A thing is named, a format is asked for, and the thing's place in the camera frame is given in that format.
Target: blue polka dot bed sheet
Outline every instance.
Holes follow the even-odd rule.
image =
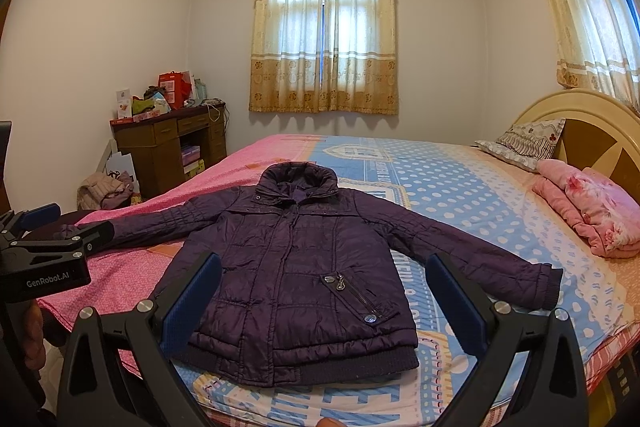
[[[531,263],[564,269],[559,306],[571,315],[585,363],[603,341],[634,321],[626,290],[607,261],[593,256],[528,190],[532,174],[475,148],[395,139],[309,137],[307,160],[332,168],[340,187],[386,198]],[[274,389],[239,386],[178,364],[180,376],[211,417],[232,427],[311,427],[322,417],[354,427],[432,424],[476,360],[462,351],[424,268],[401,253],[391,255],[418,331],[417,369],[356,383]],[[485,425],[500,420],[525,360],[526,354],[517,354]]]

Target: pink bedspread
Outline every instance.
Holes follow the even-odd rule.
[[[177,204],[236,185],[255,185],[262,172],[274,163],[304,161],[319,136],[277,135],[264,138],[232,154],[195,178],[166,194],[137,206],[119,210],[98,210],[79,221],[92,223],[114,217],[164,210]],[[170,263],[177,248],[120,250],[88,260],[91,283],[87,286],[39,299],[41,307],[51,311],[69,330],[85,306],[108,314],[131,310],[140,299],[148,297]]]

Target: bed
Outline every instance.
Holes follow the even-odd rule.
[[[613,99],[575,89],[536,102],[517,123],[560,117],[568,122],[557,156],[580,169],[593,166],[640,200],[638,118]],[[81,223],[161,210],[204,192],[255,184],[266,167],[288,160],[330,167],[342,187],[402,204],[532,263],[562,267],[558,305],[572,317],[590,392],[638,341],[640,259],[606,261],[593,256],[545,201],[530,191],[533,174],[473,147],[361,137],[271,136],[162,196],[139,206],[94,212]],[[40,305],[67,329],[89,304],[101,314],[130,310],[149,295],[179,247],[180,243],[172,243],[92,258],[89,286],[41,299]],[[400,253],[392,256],[418,330],[418,369],[358,383],[295,389],[241,387],[181,363],[176,363],[178,373],[207,414],[230,427],[315,426],[321,417],[363,427],[433,423],[475,360],[453,336],[422,267]],[[130,354],[123,353],[122,358],[135,373]],[[525,358],[519,354],[514,360],[486,426],[503,415]]]

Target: jacket collar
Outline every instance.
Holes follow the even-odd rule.
[[[331,169],[313,163],[278,163],[262,173],[255,191],[280,201],[300,202],[337,194],[338,178]]]

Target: ribbed hem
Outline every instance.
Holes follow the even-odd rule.
[[[545,299],[542,301],[543,310],[552,310],[558,305],[560,298],[560,283],[562,282],[562,268],[552,268],[546,283]]]
[[[220,370],[220,358],[215,354],[204,351],[193,344],[175,357],[205,371],[222,375],[235,383],[253,385],[256,387],[274,387],[278,385],[320,385],[324,383],[338,383],[361,380],[363,378],[383,377],[394,375],[418,367],[418,357],[412,346],[399,346],[386,351],[379,351],[371,355],[350,357],[341,360],[324,360],[322,362],[307,363],[298,367],[288,367],[295,371],[287,372],[296,375],[287,381],[242,381],[238,375],[230,375]]]

